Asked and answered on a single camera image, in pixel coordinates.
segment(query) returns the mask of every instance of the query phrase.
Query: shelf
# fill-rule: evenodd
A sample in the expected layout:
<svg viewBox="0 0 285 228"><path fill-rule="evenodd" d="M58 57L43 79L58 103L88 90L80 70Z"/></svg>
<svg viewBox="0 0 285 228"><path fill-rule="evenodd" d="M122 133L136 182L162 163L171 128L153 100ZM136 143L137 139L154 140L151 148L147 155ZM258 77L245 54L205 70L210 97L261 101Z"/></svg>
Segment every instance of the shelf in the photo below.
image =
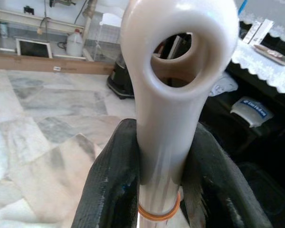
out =
<svg viewBox="0 0 285 228"><path fill-rule="evenodd" d="M285 94L285 66L282 66L257 53L250 45L238 40L237 48L232 56L232 62L240 64L250 74L265 80L281 94Z"/></svg>
<svg viewBox="0 0 285 228"><path fill-rule="evenodd" d="M58 42L50 41L51 50L54 58L65 59L65 60L77 60L85 61L85 57L72 57L68 56L64 49L61 49L57 45ZM13 37L1 38L0 37L0 53L17 55L16 53L16 40Z"/></svg>

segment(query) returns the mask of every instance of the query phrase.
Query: black object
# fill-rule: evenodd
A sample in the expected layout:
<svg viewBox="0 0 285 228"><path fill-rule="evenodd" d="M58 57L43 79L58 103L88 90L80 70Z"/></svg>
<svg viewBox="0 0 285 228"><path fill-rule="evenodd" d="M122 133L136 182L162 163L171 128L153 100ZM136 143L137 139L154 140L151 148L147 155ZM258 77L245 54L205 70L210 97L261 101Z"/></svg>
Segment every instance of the black object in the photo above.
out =
<svg viewBox="0 0 285 228"><path fill-rule="evenodd" d="M138 194L136 121L127 119L95 160L72 228L136 228Z"/></svg>
<svg viewBox="0 0 285 228"><path fill-rule="evenodd" d="M239 164L264 212L270 217L285 209L285 190L257 165L245 162Z"/></svg>
<svg viewBox="0 0 285 228"><path fill-rule="evenodd" d="M32 42L20 41L22 56L35 56L49 58L47 45Z"/></svg>
<svg viewBox="0 0 285 228"><path fill-rule="evenodd" d="M285 56L285 41L279 37L272 37L267 33L261 44Z"/></svg>
<svg viewBox="0 0 285 228"><path fill-rule="evenodd" d="M183 213L185 219L187 220L187 222L188 222L188 224L189 224L189 223L190 223L190 221L189 221L189 216L188 216L188 213L187 213L186 203L185 203L184 200L182 200L182 201L180 202L180 209L181 209L181 211L182 211L182 213Z"/></svg>
<svg viewBox="0 0 285 228"><path fill-rule="evenodd" d="M272 137L277 136L285 127L280 113L277 113L272 106L267 106L264 99L262 103L274 112L275 116L263 123L260 127L250 128L248 122L236 114L230 114L232 105L244 95L250 96L239 87L237 91L223 93L215 97L208 97L201 112L199 121L203 123L216 137L224 150L235 160L241 161L248 153L256 155Z"/></svg>
<svg viewBox="0 0 285 228"><path fill-rule="evenodd" d="M30 6L23 7L23 12L24 12L24 13L29 13L29 14L32 14L32 15L35 15L34 9L31 8Z"/></svg>
<svg viewBox="0 0 285 228"><path fill-rule="evenodd" d="M71 0L49 0L50 7L54 7L56 3L61 3L66 6L76 5L76 3L72 2Z"/></svg>
<svg viewBox="0 0 285 228"><path fill-rule="evenodd" d="M239 25L240 25L240 27L239 27L239 35L238 36L241 39L244 39L244 37L247 35L248 31L252 27L252 24L246 24L246 23L240 21Z"/></svg>
<svg viewBox="0 0 285 228"><path fill-rule="evenodd" d="M139 167L136 121L126 119L89 172L72 228L135 228ZM182 186L191 227L207 210L207 228L272 228L239 168L201 124Z"/></svg>
<svg viewBox="0 0 285 228"><path fill-rule="evenodd" d="M107 79L107 85L120 99L134 98L132 82L122 54Z"/></svg>
<svg viewBox="0 0 285 228"><path fill-rule="evenodd" d="M167 59L168 58L168 56L170 54L170 51L171 51L171 48L172 48L172 46L174 44L175 39L176 39L176 35L171 36L171 37L169 37L168 39L165 40L165 44L164 44L164 47L162 49L160 58L163 58L163 59Z"/></svg>

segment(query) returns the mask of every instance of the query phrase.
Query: marble floor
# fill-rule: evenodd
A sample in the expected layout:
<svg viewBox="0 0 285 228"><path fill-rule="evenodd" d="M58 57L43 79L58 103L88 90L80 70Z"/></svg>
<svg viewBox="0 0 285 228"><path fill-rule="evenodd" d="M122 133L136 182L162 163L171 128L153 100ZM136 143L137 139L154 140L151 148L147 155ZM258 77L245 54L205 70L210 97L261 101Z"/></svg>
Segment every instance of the marble floor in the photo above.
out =
<svg viewBox="0 0 285 228"><path fill-rule="evenodd" d="M106 76L0 70L0 228L70 228L87 173L134 100ZM179 211L168 227L189 227Z"/></svg>

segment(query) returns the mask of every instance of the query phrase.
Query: white cloth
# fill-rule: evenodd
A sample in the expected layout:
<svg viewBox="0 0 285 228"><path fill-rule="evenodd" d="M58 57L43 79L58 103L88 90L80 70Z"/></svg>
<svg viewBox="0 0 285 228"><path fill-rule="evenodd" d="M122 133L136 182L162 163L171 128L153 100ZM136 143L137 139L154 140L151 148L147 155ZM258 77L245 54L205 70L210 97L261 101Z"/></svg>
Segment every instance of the white cloth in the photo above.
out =
<svg viewBox="0 0 285 228"><path fill-rule="evenodd" d="M240 64L242 69L257 75L268 85L277 88L279 93L285 94L285 66L257 53L252 46L239 39L237 49L232 56L232 62Z"/></svg>
<svg viewBox="0 0 285 228"><path fill-rule="evenodd" d="M243 0L235 2L239 7ZM275 23L269 34L285 41L285 0L249 0L239 17L246 24L252 24L256 20L260 22L265 19L273 20Z"/></svg>

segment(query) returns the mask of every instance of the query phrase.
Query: white plastic jug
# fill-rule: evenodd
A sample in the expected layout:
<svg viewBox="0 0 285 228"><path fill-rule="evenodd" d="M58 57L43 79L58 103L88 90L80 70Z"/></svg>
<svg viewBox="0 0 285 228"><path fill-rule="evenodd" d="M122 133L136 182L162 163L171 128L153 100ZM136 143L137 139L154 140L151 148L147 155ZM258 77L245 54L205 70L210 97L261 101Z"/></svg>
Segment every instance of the white plastic jug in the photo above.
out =
<svg viewBox="0 0 285 228"><path fill-rule="evenodd" d="M75 29L75 32L67 38L66 53L69 56L82 56L82 49L84 43L80 35L79 29Z"/></svg>
<svg viewBox="0 0 285 228"><path fill-rule="evenodd" d="M168 37L193 33L192 46L176 59L159 59ZM200 112L229 63L238 40L233 0L131 0L121 48L133 83L141 149L140 207L163 216L175 206L183 166ZM179 88L162 81L187 82Z"/></svg>

